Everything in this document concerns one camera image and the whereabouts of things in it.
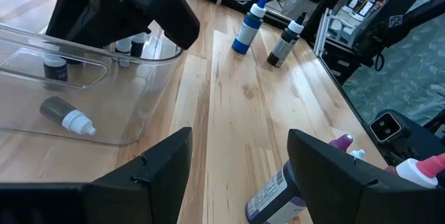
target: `wooden table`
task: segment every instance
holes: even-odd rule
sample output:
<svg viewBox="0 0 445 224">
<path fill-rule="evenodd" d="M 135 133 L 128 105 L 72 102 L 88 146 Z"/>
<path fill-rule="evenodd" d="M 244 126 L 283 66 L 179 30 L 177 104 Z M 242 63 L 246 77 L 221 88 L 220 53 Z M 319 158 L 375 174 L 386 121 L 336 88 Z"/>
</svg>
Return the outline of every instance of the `wooden table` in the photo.
<svg viewBox="0 0 445 224">
<path fill-rule="evenodd" d="M 23 2 L 7 6 L 0 22 L 38 31 L 55 0 Z M 264 24 L 250 51 L 235 54 L 231 44 L 243 15 L 204 0 L 188 2 L 201 21 L 200 36 L 180 60 L 138 142 L 117 147 L 0 131 L 0 180 L 89 182 L 191 126 L 193 160 L 179 222 L 228 224 L 246 223 L 246 202 L 288 159 L 291 128 L 323 141 L 349 133 L 355 138 L 350 150 L 363 148 L 368 162 L 386 166 L 304 40 L 274 68 L 266 58 L 279 30 Z M 310 222 L 307 210 L 295 220 Z"/>
</svg>

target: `white nozzle cap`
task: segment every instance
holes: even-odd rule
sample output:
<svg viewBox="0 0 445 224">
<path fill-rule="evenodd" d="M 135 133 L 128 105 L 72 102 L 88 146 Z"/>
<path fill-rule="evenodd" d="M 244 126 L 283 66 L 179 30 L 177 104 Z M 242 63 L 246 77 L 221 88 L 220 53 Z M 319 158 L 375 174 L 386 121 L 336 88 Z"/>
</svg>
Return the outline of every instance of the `white nozzle cap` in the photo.
<svg viewBox="0 0 445 224">
<path fill-rule="evenodd" d="M 301 33 L 303 31 L 304 26 L 298 24 L 296 21 L 291 21 L 291 23 L 287 26 L 289 29 L 291 29 L 294 33 Z"/>
<path fill-rule="evenodd" d="M 354 150 L 354 151 L 349 152 L 349 154 L 354 156 L 355 158 L 361 159 L 363 161 L 365 151 L 364 150 Z"/>
<path fill-rule="evenodd" d="M 138 33 L 131 37 L 131 41 L 136 43 L 144 43 L 146 35 L 146 33 Z"/>
<path fill-rule="evenodd" d="M 44 53 L 43 63 L 49 67 L 62 67 L 67 63 L 67 61 L 59 56 Z"/>
<path fill-rule="evenodd" d="M 127 53 L 131 51 L 131 38 L 123 38 L 116 42 L 116 49 L 121 51 L 122 53 Z"/>
<path fill-rule="evenodd" d="M 76 134 L 96 134 L 92 121 L 79 110 L 69 112 L 62 121 L 62 126 Z"/>
<path fill-rule="evenodd" d="M 266 14 L 266 9 L 260 8 L 257 4 L 253 4 L 252 7 L 250 8 L 250 12 L 256 15 L 257 17 L 262 18 Z"/>
<path fill-rule="evenodd" d="M 426 177 L 416 166 L 419 162 L 416 159 L 406 159 L 404 162 L 396 166 L 398 176 L 403 179 L 407 179 L 410 182 L 414 182 L 420 186 L 424 186 L 429 189 L 433 189 L 437 186 L 437 178 Z"/>
</svg>

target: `clear plastic bin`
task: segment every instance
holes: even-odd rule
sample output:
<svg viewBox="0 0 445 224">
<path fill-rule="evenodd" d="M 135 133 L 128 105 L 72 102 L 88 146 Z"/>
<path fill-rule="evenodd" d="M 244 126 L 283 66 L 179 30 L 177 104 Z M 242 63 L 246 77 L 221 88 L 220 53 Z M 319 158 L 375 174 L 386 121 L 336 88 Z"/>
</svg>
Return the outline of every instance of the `clear plastic bin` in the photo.
<svg viewBox="0 0 445 224">
<path fill-rule="evenodd" d="M 100 143 L 134 142 L 149 131 L 182 53 L 172 42 L 148 37 L 142 57 L 134 58 L 0 24 L 0 127 Z M 83 64 L 68 65 L 66 82 L 48 79 L 45 55 Z M 96 133 L 79 135 L 44 117 L 40 105 L 52 96 L 84 112 Z"/>
</svg>

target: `purple bottle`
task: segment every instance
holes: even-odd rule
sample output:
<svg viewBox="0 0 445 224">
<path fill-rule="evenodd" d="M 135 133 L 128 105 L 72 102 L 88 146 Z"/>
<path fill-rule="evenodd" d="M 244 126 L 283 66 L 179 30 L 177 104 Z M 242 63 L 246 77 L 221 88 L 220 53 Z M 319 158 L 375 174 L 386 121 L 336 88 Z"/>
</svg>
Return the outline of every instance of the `purple bottle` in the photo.
<svg viewBox="0 0 445 224">
<path fill-rule="evenodd" d="M 344 134 L 330 145 L 346 152 L 353 137 Z M 288 160 L 268 183 L 245 205 L 245 216 L 250 224 L 285 224 L 301 211 L 306 203 L 301 198 L 291 162 Z"/>
</svg>

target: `blue cap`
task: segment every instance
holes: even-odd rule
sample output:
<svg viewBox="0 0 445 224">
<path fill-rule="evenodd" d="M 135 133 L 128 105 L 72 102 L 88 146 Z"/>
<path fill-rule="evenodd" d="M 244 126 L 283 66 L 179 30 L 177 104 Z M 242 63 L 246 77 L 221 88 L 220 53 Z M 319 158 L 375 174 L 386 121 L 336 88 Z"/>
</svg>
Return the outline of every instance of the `blue cap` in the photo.
<svg viewBox="0 0 445 224">
<path fill-rule="evenodd" d="M 260 8 L 264 8 L 264 5 L 266 5 L 266 3 L 267 3 L 267 0 L 259 0 L 257 5 Z"/>
</svg>

